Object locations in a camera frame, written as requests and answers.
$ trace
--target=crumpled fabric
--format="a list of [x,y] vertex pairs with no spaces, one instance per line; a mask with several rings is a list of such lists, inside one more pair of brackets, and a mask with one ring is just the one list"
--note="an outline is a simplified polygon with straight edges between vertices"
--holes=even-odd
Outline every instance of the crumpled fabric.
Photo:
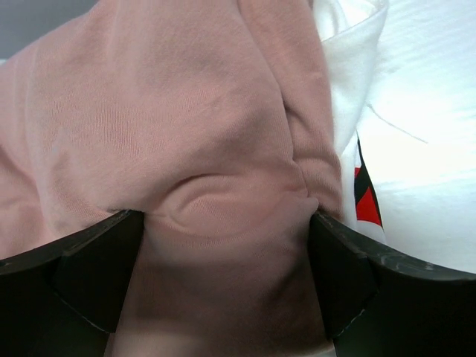
[[108,356],[324,348],[307,229],[341,169],[309,2],[100,0],[0,67],[0,191],[0,258],[145,212]]

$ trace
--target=gray background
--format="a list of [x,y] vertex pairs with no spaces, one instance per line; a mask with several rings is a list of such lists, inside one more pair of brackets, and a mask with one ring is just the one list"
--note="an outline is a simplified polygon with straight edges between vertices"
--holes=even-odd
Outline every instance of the gray background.
[[97,0],[0,0],[0,59],[88,11]]

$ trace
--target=white cloth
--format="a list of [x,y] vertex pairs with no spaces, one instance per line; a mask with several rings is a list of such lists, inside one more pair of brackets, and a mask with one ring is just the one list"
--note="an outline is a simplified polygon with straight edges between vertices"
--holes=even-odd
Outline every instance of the white cloth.
[[386,0],[321,0],[314,7],[331,82],[335,149],[342,165],[344,222],[380,242],[385,242],[382,229],[357,220],[353,185],[359,166],[356,128],[372,81],[387,8]]
[[358,128],[387,243],[474,273],[475,5],[390,0]]

